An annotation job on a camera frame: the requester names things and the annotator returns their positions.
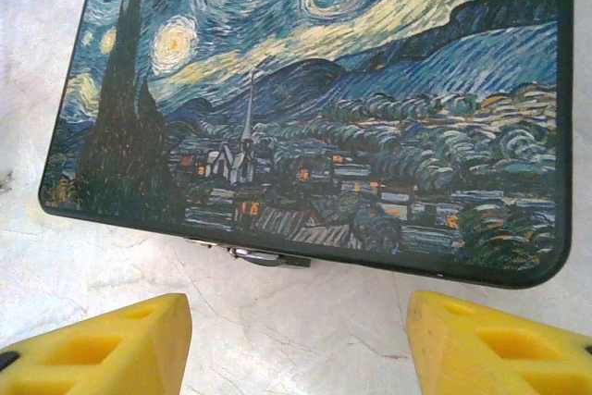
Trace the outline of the black box with painted lid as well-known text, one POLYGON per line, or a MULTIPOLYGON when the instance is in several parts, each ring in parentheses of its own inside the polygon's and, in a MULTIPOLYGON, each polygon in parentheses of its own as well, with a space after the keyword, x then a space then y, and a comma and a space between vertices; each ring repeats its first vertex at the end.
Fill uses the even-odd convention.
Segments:
POLYGON ((508 289, 571 244, 574 0, 85 0, 56 216, 508 289))

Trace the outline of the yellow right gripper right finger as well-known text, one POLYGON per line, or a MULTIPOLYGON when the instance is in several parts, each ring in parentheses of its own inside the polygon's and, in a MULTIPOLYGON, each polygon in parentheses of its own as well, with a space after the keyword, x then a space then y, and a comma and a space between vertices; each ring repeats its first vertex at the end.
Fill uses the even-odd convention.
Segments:
POLYGON ((422 395, 592 395, 592 337, 433 291, 406 331, 422 395))

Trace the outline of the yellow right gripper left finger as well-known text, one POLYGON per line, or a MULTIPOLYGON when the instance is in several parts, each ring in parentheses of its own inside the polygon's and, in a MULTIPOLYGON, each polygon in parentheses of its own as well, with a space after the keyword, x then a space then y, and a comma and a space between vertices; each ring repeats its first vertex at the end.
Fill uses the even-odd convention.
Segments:
POLYGON ((0 395, 180 395, 191 310, 169 293, 0 349, 0 395))

